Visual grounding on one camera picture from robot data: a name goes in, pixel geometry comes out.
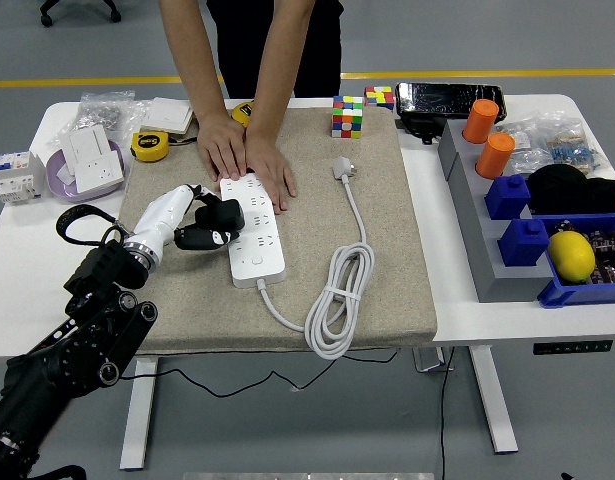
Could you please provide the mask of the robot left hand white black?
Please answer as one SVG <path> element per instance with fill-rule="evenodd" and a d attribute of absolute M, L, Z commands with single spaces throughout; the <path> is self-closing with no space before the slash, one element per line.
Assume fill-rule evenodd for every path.
<path fill-rule="evenodd" d="M 152 201 L 124 242 L 128 250 L 163 257 L 171 241 L 181 250 L 215 250 L 245 226 L 237 200 L 221 200 L 202 185 L 181 185 Z"/>

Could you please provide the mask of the person's right hand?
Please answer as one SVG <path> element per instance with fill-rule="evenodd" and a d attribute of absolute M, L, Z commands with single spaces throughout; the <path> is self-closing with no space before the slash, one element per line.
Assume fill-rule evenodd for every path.
<path fill-rule="evenodd" d="M 200 158 L 213 181 L 238 180 L 246 173 L 244 127 L 225 111 L 197 115 Z"/>

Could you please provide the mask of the person's left hand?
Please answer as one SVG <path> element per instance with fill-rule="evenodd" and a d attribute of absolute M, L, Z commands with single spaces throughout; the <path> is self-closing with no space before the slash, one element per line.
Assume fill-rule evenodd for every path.
<path fill-rule="evenodd" d="M 297 196 L 297 185 L 291 166 L 277 148 L 275 140 L 248 132 L 245 137 L 245 160 L 272 201 L 274 213 L 279 215 L 287 211 L 288 198 Z"/>

